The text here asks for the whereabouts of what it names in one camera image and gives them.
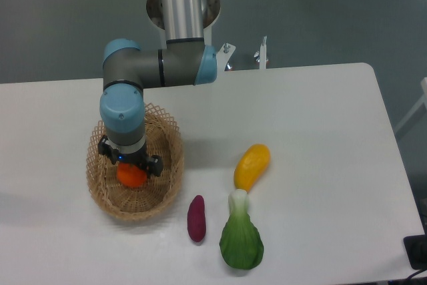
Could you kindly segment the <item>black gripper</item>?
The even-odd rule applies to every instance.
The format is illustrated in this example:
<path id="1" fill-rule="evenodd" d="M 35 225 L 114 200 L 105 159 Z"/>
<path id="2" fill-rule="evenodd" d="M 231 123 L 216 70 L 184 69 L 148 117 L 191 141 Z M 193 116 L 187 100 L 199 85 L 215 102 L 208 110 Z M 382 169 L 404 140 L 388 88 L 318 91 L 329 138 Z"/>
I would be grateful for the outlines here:
<path id="1" fill-rule="evenodd" d="M 160 177 L 163 171 L 163 160 L 158 155 L 149 156 L 147 146 L 110 146 L 108 137 L 103 135 L 97 143 L 98 154 L 105 156 L 113 165 L 118 163 L 132 164 L 142 169 L 149 175 Z"/>

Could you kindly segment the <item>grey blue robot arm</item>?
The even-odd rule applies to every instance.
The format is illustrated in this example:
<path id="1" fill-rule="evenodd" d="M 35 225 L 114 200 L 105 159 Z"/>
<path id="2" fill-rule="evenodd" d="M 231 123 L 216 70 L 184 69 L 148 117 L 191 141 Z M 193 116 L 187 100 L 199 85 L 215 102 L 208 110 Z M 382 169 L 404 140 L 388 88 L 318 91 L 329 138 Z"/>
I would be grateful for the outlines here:
<path id="1" fill-rule="evenodd" d="M 142 51 L 132 40 L 109 42 L 99 103 L 106 131 L 98 143 L 99 154 L 113 164 L 135 165 L 156 177 L 163 171 L 163 161 L 147 152 L 143 91 L 212 83 L 217 77 L 216 51 L 204 39 L 202 0 L 161 0 L 161 4 L 166 47 Z"/>

